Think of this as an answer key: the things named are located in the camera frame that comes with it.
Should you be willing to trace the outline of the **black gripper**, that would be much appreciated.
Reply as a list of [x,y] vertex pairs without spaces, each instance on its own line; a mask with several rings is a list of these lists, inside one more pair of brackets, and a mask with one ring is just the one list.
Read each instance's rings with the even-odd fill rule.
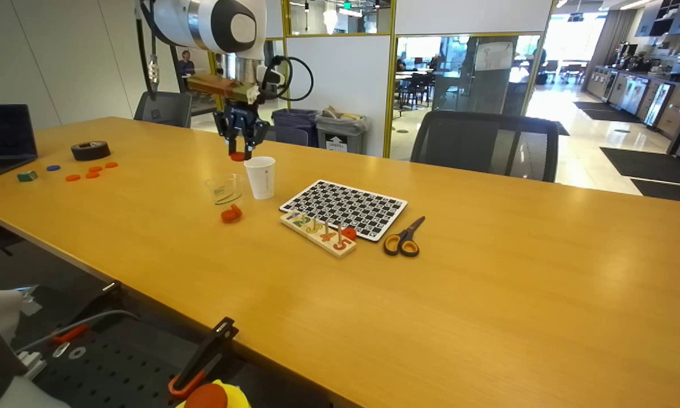
[[270,122],[259,118],[255,107],[228,104],[215,113],[218,134],[230,143],[230,157],[239,154],[236,135],[245,134],[245,158],[252,158],[255,144],[261,144],[269,135]]

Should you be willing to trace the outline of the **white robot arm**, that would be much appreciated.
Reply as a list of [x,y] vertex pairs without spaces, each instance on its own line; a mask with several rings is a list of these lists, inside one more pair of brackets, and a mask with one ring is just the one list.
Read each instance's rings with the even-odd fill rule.
[[259,113],[269,13],[263,0],[136,0],[153,36],[179,48],[233,57],[245,96],[220,113],[233,160],[249,160],[261,143]]

